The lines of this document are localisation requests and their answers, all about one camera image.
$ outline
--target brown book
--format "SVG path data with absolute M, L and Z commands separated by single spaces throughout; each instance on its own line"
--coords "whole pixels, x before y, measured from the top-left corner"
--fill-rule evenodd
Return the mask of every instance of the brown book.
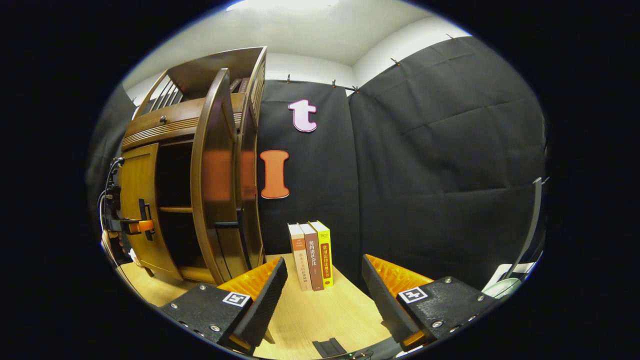
M 249 78 L 243 78 L 238 92 L 246 92 L 247 86 L 249 86 Z
M 305 233 L 311 288 L 314 291 L 323 290 L 324 285 L 322 284 L 322 267 L 320 264 L 320 246 L 318 245 L 318 234 L 309 224 L 300 224 L 300 228 L 302 229 L 302 232 Z
M 298 224 L 288 224 L 288 226 L 289 237 L 291 239 L 291 252 L 293 253 L 293 261 L 296 263 L 296 270 L 298 271 L 300 289 L 302 291 L 308 291 L 311 290 L 311 278 L 309 277 L 305 233 L 302 232 Z
M 234 82 L 229 85 L 229 92 L 234 92 L 238 85 L 240 85 L 240 81 L 242 81 L 242 79 L 235 79 Z

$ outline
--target black curtain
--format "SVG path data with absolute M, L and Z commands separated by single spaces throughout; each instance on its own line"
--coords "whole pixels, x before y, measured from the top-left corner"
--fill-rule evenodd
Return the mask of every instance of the black curtain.
M 118 85 L 96 121 L 89 143 L 89 158 L 84 178 L 88 196 L 91 227 L 100 236 L 100 220 L 97 211 L 98 195 L 104 190 L 111 159 L 120 155 L 120 145 L 136 106 L 122 87 Z
M 371 79 L 349 110 L 363 253 L 479 289 L 515 260 L 545 126 L 508 63 L 473 37 L 440 42 Z
M 309 121 L 317 128 L 298 131 L 288 105 L 307 99 L 316 107 Z M 267 80 L 260 108 L 258 155 L 289 153 L 284 164 L 284 199 L 259 195 L 260 227 L 267 254 L 291 252 L 287 223 L 319 220 L 331 230 L 333 264 L 351 282 L 359 278 L 360 221 L 353 128 L 344 88 Z M 258 192 L 264 189 L 264 162 L 258 160 Z

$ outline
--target open cabinet door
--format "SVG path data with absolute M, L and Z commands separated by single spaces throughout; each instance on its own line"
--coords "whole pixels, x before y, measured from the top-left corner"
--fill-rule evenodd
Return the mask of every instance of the open cabinet door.
M 154 233 L 128 235 L 133 251 L 143 266 L 182 280 L 182 275 L 166 247 L 158 223 L 156 204 L 156 159 L 158 144 L 137 147 L 122 154 L 125 163 L 120 169 L 121 214 L 130 219 L 151 216 Z
M 237 207 L 241 210 L 244 238 L 246 241 L 246 260 L 252 268 L 262 264 L 262 232 L 258 214 L 258 181 L 256 172 L 256 150 L 258 127 L 251 101 L 247 101 L 240 123 L 236 151 L 240 154 L 236 163 Z
M 236 125 L 229 70 L 213 80 L 193 138 L 191 207 L 200 250 L 216 284 L 248 270 L 236 215 Z

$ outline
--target wooden table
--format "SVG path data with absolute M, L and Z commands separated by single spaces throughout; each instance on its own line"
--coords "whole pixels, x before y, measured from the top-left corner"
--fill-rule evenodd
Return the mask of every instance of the wooden table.
M 275 341 L 262 341 L 257 357 L 283 360 L 320 359 L 312 341 L 335 338 L 347 352 L 368 347 L 391 337 L 373 300 L 349 282 L 335 267 L 333 286 L 322 291 L 301 291 L 292 254 L 267 255 L 267 261 L 285 259 L 287 282 L 276 306 L 269 332 Z M 120 267 L 140 295 L 156 306 L 176 299 L 198 283 L 156 274 L 149 277 L 134 263 Z

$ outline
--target wooden cabinet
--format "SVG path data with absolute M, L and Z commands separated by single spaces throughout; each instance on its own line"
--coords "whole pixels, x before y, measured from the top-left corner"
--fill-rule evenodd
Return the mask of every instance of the wooden cabinet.
M 145 267 L 220 284 L 264 262 L 255 169 L 265 54 L 226 51 L 168 69 L 136 110 L 119 179 L 122 216 L 141 218 L 144 199 L 154 220 L 151 240 L 131 235 Z M 246 92 L 230 93 L 235 78 L 249 78 Z

